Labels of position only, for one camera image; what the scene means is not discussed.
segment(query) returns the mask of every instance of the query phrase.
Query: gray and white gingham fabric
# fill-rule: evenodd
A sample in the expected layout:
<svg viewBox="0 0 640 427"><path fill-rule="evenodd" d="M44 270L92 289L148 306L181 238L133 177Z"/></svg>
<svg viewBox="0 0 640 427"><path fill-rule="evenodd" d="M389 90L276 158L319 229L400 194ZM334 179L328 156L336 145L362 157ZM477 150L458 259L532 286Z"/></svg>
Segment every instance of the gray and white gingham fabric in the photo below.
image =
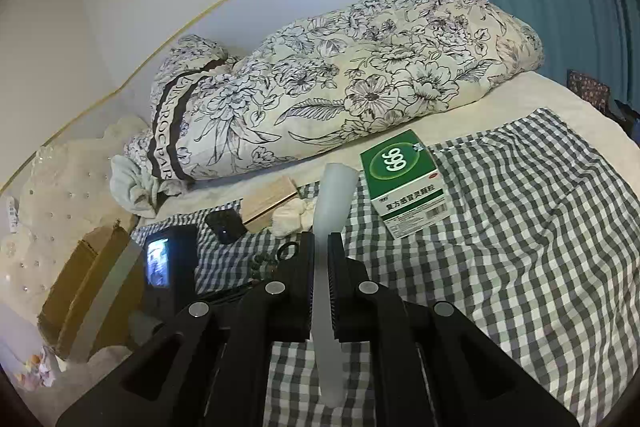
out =
<svg viewBox="0 0 640 427"><path fill-rule="evenodd" d="M594 426L638 368L640 202L614 169L548 109L430 147L453 211L394 240L361 177L343 231L347 254L406 300L447 299L565 405ZM318 183L301 189L317 194ZM238 207L239 201L226 207ZM216 243L204 217L136 231L200 227L198 292L248 280L248 260L286 240L269 232ZM347 400L319 401L311 342L276 344L266 426L374 425L369 345L344 344Z"/></svg>

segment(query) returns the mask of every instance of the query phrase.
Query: crumpled towel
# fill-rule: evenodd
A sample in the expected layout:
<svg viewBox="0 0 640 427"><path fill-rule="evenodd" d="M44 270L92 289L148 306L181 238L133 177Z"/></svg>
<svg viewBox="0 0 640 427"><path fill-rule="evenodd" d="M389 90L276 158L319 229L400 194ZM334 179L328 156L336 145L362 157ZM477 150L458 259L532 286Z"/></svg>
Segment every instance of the crumpled towel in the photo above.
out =
<svg viewBox="0 0 640 427"><path fill-rule="evenodd" d="M156 217L158 192L175 196L187 191L181 180L160 180L143 171L133 160L126 156L114 156L111 159L111 196L125 210L142 217Z"/></svg>
<svg viewBox="0 0 640 427"><path fill-rule="evenodd" d="M55 358L47 347L43 347L39 355L31 355L23 371L15 375L18 384L27 391L34 391L41 385L51 387L60 373Z"/></svg>
<svg viewBox="0 0 640 427"><path fill-rule="evenodd" d="M306 232L314 223L316 200L293 198L273 211L272 225L269 228L276 237L287 237L294 232Z"/></svg>

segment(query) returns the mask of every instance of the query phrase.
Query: white mattress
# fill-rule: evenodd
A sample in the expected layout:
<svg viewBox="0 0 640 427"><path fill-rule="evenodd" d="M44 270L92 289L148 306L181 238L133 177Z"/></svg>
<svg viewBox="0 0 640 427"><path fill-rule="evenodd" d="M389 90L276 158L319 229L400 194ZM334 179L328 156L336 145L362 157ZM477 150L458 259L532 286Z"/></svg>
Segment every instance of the white mattress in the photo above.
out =
<svg viewBox="0 0 640 427"><path fill-rule="evenodd" d="M577 134L595 147L640 197L640 148L612 120L565 87L534 72L521 73L498 86L478 102L448 112L432 114L387 132L348 143L320 156L265 171L200 183L188 194L168 198L154 219L187 214L237 200L278 176L287 175L301 186L318 181L324 165L340 162L356 169L360 153L405 129L413 129L426 145L488 130L548 107Z"/></svg>

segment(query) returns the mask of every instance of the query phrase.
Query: frosted plastic tube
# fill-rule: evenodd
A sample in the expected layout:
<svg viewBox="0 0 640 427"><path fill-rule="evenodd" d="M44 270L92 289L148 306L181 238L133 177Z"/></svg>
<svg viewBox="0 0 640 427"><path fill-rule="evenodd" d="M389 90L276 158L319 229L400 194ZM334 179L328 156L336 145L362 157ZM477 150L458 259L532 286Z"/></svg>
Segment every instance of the frosted plastic tube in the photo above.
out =
<svg viewBox="0 0 640 427"><path fill-rule="evenodd" d="M349 216L353 193L358 184L358 172L341 163L329 163L320 181L314 213L316 256L314 295L311 310L311 337L316 352L320 400L327 407L338 407L346 397L343 354L340 342L334 339L331 322L331 301L327 272L327 236L341 232Z"/></svg>

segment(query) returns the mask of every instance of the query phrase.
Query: gold trim line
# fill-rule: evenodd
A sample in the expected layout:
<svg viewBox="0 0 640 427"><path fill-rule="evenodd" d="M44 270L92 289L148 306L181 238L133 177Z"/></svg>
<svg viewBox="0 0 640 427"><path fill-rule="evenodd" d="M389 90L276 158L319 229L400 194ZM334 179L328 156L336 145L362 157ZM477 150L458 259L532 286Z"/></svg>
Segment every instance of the gold trim line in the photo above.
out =
<svg viewBox="0 0 640 427"><path fill-rule="evenodd" d="M222 3L225 3L228 0L219 0L218 2L212 4L211 6L209 6L206 10L204 10L202 13L200 13L199 15L196 15L193 19L191 19L189 22L187 22L182 28L180 28L177 32L175 32L173 35L171 35L171 37L169 37L167 40L165 40L162 45L156 49L151 55L149 55L144 62L142 62L142 64L140 64L133 73L131 73L131 75L129 76L129 78L127 78L127 80L124 81L124 83L115 91L110 92L109 94L107 94L106 96L104 96L103 98L101 98L100 100L98 100L97 102L94 102L92 105L90 105L87 109L85 109L84 111L82 111L78 116L76 116L73 120L70 120L66 125L62 126L51 138L49 138L46 142L44 142L44 144L42 144L41 147L45 147L47 145L49 145L51 142L53 142L53 140L55 140L58 136L60 136L62 133L64 133L69 126L71 126L72 124L74 124L76 121L80 120L82 117L84 117L85 115L87 115L88 113L90 113L92 110L94 110L96 107L98 107L99 105L102 105L103 103L105 103L107 100L109 100L111 97L116 96L121 90L123 90L133 79L134 76L136 76L136 74L138 73L138 71L140 71L142 68L145 67L145 65L148 63L148 61L150 61L152 58L154 58L156 55L159 54L160 51L162 51L162 49L164 49L164 47L171 42L172 40L174 40L178 35L180 35L183 31L185 31L189 26L195 24L196 22L198 22L200 19L202 19L205 15L209 14L212 10L215 10L218 6L220 6ZM27 160L20 165L20 167L17 169L17 171L15 171L11 177L8 179L8 181L2 186L2 188L0 188L0 196L2 196L2 194L4 194L5 190L7 190L7 188L9 187L9 185L11 185L11 183L17 178L18 174L20 174L20 172L22 172L22 170L35 158L36 155L35 151L31 156L29 156L27 158Z"/></svg>

